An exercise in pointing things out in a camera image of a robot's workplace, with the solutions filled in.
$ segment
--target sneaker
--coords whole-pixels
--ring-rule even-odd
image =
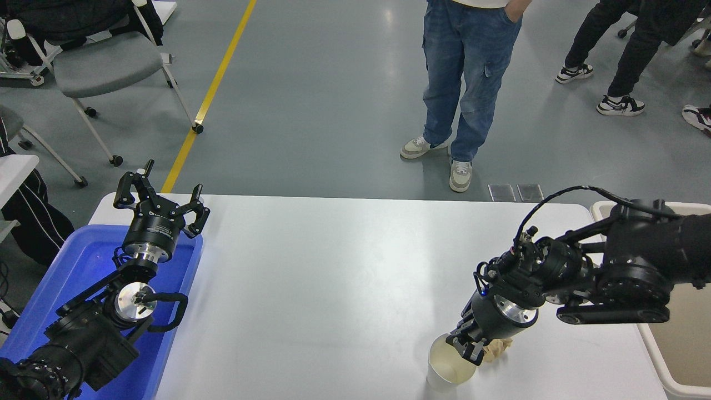
[[[555,77],[555,81],[563,85],[575,79],[586,79],[592,76],[592,65],[583,63],[580,67],[566,68],[565,65]]]
[[[449,169],[449,188],[462,193],[471,183],[471,161],[452,161]]]
[[[681,109],[681,116],[693,127],[700,129],[708,137],[711,137],[711,105],[709,108],[685,105],[684,108]]]
[[[620,101],[610,100],[610,97],[605,95],[600,104],[597,105],[597,112],[603,115],[633,117],[634,115],[640,115],[643,111],[644,103],[636,101],[628,95],[622,96]]]
[[[444,143],[439,146],[432,147],[432,145],[424,139],[424,136],[420,136],[405,143],[405,146],[402,146],[402,149],[400,149],[400,156],[405,159],[414,159],[429,150],[444,149],[445,147],[447,147],[447,145]]]

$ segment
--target plastic cup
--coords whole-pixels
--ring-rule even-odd
[[[438,337],[429,348],[427,383],[437,391],[450,391],[468,381],[476,365],[461,358],[454,347],[445,342],[448,334]]]

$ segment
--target yellow floor line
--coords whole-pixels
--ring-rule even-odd
[[[240,38],[242,37],[242,32],[245,31],[245,27],[247,26],[247,22],[250,20],[250,16],[252,15],[252,10],[255,8],[256,3],[257,3],[257,0],[250,0],[250,3],[247,5],[247,9],[245,10],[245,14],[242,16],[240,25],[237,26],[235,35],[232,37],[232,41],[230,42],[230,45],[228,46],[227,51],[225,52],[225,56],[223,57],[222,63],[220,63],[218,72],[215,74],[215,77],[213,78],[213,82],[210,84],[210,88],[208,89],[208,93],[205,95],[205,99],[203,99],[203,104],[200,106],[200,110],[198,111],[198,116],[195,118],[195,121],[199,124],[202,124],[203,121],[205,120],[205,115],[208,113],[208,110],[210,109],[210,105],[213,102],[215,93],[217,93],[218,88],[220,87],[220,83],[222,82],[223,76],[225,76],[225,71],[227,70],[227,66],[230,65],[230,61],[232,60],[232,55],[235,53],[237,44],[240,42]],[[168,177],[166,178],[165,183],[163,183],[163,188],[161,188],[161,193],[170,193],[173,191],[173,186],[175,186],[176,180],[178,180],[178,175],[180,174],[180,171],[183,169],[183,164],[185,164],[185,160],[188,158],[188,154],[190,153],[190,149],[193,146],[193,142],[195,142],[196,136],[197,136],[197,134],[194,133],[193,130],[190,130],[190,132],[188,132],[188,136],[185,138],[185,141],[183,142],[183,146],[181,147],[180,152],[178,153],[178,156],[176,157],[176,161],[173,163],[173,167],[171,168],[171,171],[168,173]]]

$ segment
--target black handle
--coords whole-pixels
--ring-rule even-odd
[[[185,315],[185,310],[188,308],[188,296],[183,293],[154,293],[145,295],[142,299],[142,303],[148,303],[151,301],[164,301],[164,302],[177,302],[178,310],[176,311],[176,316],[173,318],[171,323],[167,325],[151,325],[148,327],[148,332],[153,333],[163,333],[173,330],[180,325],[183,321],[183,316]]]

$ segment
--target gray floor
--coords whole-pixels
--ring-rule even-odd
[[[488,141],[474,160],[471,188],[455,194],[446,152],[413,161],[398,156],[424,123],[424,1],[257,0],[205,133],[173,191],[202,183],[207,194],[488,201],[488,184],[540,184],[544,194],[590,184],[629,198],[711,203],[711,140],[680,116],[685,104],[711,101],[711,73],[703,69],[705,59],[690,55],[691,39],[663,45],[642,75],[634,95],[647,111],[638,117],[604,117],[594,109],[626,43],[615,33],[631,16],[593,50],[594,77],[554,83],[595,3],[549,0],[530,7]],[[172,71],[193,112],[247,4],[180,0],[166,25],[164,51],[176,56]],[[160,74],[87,99],[101,113],[97,129],[125,159],[114,168],[51,77],[40,88],[0,85],[0,102],[73,157],[70,163],[88,179],[89,187],[74,187],[48,154],[35,152],[50,200],[77,227],[126,170],[148,158],[156,160],[151,181],[160,189],[188,133]],[[581,193],[560,201],[590,206],[601,199]],[[11,241],[0,246],[0,256],[12,264],[9,300],[21,307],[42,270]]]

